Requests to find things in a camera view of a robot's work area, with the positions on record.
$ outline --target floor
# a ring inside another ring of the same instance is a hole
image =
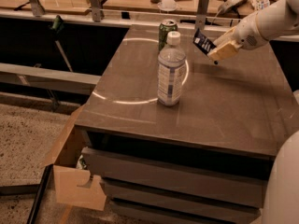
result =
[[[55,112],[51,108],[49,100],[0,92],[0,186],[40,182],[42,161],[77,106],[63,104]],[[26,223],[34,198],[0,196],[0,224]],[[36,223],[151,224],[118,216],[108,204],[99,212],[56,203],[52,175]],[[261,218],[251,224],[261,224]]]

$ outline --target brown tabletop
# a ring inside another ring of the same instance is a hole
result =
[[[252,0],[249,0],[245,5],[238,9],[241,17],[245,17],[254,11],[251,1]],[[218,11],[218,7],[222,3],[222,1],[218,0],[209,0],[207,15],[215,16]],[[157,4],[152,4],[150,0],[107,0],[104,3],[104,8],[126,11],[161,12]],[[197,8],[198,0],[178,1],[178,9],[169,13],[194,15],[197,11]],[[230,13],[225,15],[225,17],[231,16],[236,17],[236,14]]]
[[[180,30],[188,77],[179,104],[156,101],[158,28],[132,27],[76,121],[80,129],[275,157],[299,106],[269,45],[214,65]]]

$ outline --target white bottle cap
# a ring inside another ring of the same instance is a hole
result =
[[[179,32],[169,32],[167,35],[167,44],[175,46],[180,43],[180,33]]]

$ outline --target metal post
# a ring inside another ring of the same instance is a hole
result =
[[[208,2],[209,0],[198,1],[198,8],[196,13],[196,21],[195,21],[195,31],[197,31],[198,28],[200,30],[204,30],[205,28]]]
[[[94,21],[101,21],[104,17],[100,0],[91,0]]]
[[[36,17],[40,17],[45,14],[45,8],[43,8],[39,0],[29,0],[31,4],[31,9]]]

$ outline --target green can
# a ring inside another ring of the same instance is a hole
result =
[[[165,19],[159,26],[159,51],[165,46],[167,35],[171,31],[177,31],[178,26],[176,21]]]

